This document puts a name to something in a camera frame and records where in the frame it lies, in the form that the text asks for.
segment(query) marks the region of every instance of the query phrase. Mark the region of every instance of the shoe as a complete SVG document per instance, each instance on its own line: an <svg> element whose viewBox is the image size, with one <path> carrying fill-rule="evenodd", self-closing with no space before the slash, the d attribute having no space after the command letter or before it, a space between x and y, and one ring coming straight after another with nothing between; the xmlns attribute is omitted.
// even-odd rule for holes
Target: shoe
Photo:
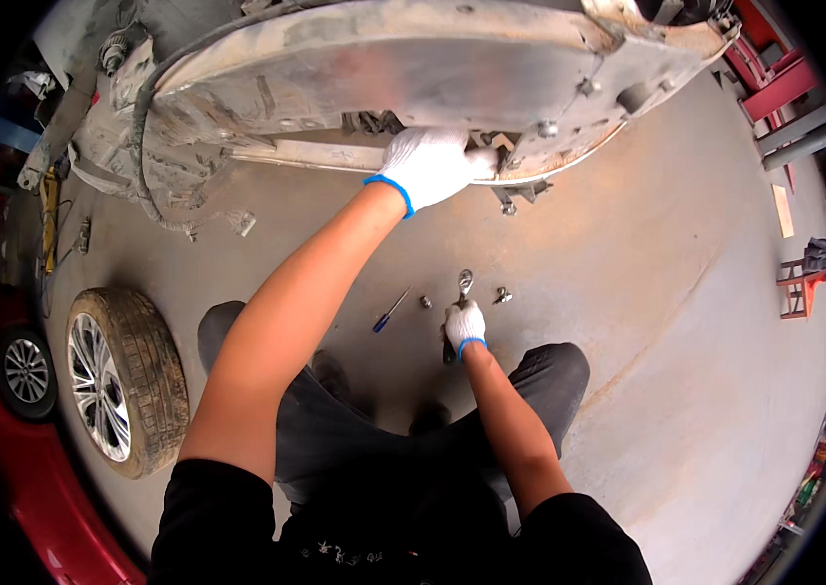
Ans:
<svg viewBox="0 0 826 585"><path fill-rule="evenodd" d="M422 404L417 409L413 424L410 425L410 436L416 437L432 430L447 427L452 420L452 413L442 403L430 402Z"/></svg>
<svg viewBox="0 0 826 585"><path fill-rule="evenodd" d="M344 403L348 402L351 392L348 389L348 377L338 360L324 349L319 349L312 357L309 368L315 380L334 396Z"/></svg>

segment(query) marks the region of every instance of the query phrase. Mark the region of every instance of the person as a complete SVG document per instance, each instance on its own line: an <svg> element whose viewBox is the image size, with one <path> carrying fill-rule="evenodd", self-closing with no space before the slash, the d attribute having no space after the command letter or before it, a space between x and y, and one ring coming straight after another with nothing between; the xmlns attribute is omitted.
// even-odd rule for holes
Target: person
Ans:
<svg viewBox="0 0 826 585"><path fill-rule="evenodd" d="M209 377L166 489L151 584L651 582L637 544L559 467L589 378L578 347L531 349L507 376L478 306L453 305L444 332L477 410L452 424L426 416L409 436L374 426L337 362L314 353L390 230L487 175L496 155L466 152L467 139L396 135L380 172L249 302L208 310L198 351ZM273 481L292 503L278 542Z"/></svg>

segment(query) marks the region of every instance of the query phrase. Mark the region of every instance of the wooden board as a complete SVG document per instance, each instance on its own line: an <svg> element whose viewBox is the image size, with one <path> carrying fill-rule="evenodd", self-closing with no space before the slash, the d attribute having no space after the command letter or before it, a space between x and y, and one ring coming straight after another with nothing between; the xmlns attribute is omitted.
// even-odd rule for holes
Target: wooden board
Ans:
<svg viewBox="0 0 826 585"><path fill-rule="evenodd" d="M790 203L786 200L786 188L779 184L773 187L773 202L777 205L777 216L780 217L780 233L784 238L793 235L793 217L790 215Z"/></svg>

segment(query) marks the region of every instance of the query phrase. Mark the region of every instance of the wheel rim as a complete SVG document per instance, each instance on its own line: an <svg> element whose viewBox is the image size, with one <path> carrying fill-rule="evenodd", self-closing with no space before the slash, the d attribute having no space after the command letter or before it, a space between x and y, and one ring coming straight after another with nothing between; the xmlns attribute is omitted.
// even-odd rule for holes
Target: wheel rim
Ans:
<svg viewBox="0 0 826 585"><path fill-rule="evenodd" d="M114 357L97 321L80 312L68 332L68 374L81 422L104 455L130 455L130 419Z"/></svg>
<svg viewBox="0 0 826 585"><path fill-rule="evenodd" d="M42 400L49 388L49 365L39 346L28 339L14 340L4 354L4 374L13 396L24 403Z"/></svg>

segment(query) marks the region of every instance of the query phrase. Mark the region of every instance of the blue glove cuff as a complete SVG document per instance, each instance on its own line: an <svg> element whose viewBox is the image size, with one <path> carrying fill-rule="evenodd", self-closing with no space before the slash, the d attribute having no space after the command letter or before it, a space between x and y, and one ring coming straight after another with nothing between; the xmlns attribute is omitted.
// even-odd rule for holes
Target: blue glove cuff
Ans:
<svg viewBox="0 0 826 585"><path fill-rule="evenodd" d="M480 337L469 337L466 340L462 340L461 345L459 345L459 361L461 361L461 351L462 351L462 349L465 348L465 345L468 345L472 342L477 342L481 345L484 345L484 348L488 349L488 344L486 344L485 341L483 339L481 339Z"/></svg>
<svg viewBox="0 0 826 585"><path fill-rule="evenodd" d="M406 215L403 216L404 219L409 219L413 217L413 214L416 212L413 211L413 205L410 203L410 196L406 193L406 189L400 187L400 184L392 179L387 179L384 175L376 174L372 177L368 177L364 180L364 184L368 184L371 182L385 182L386 184L390 185L394 189L400 192L400 195L403 195L403 201L406 201Z"/></svg>

